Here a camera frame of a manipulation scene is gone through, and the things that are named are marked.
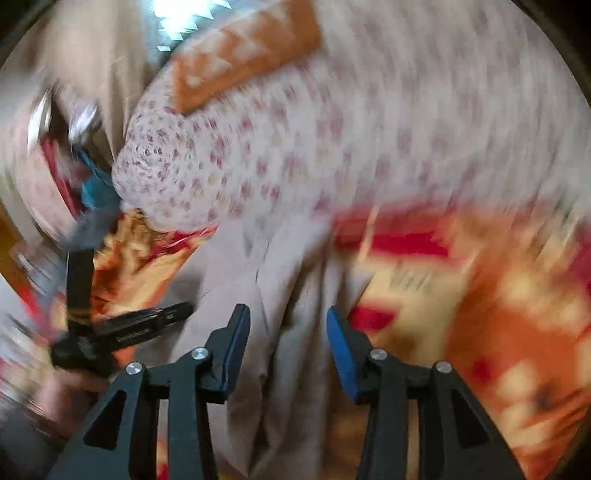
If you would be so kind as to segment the person's left hand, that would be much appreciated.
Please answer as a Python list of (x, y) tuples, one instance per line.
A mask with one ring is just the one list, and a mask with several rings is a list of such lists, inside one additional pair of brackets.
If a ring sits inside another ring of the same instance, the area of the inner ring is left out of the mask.
[(55, 369), (32, 397), (32, 410), (71, 436), (110, 382), (84, 370)]

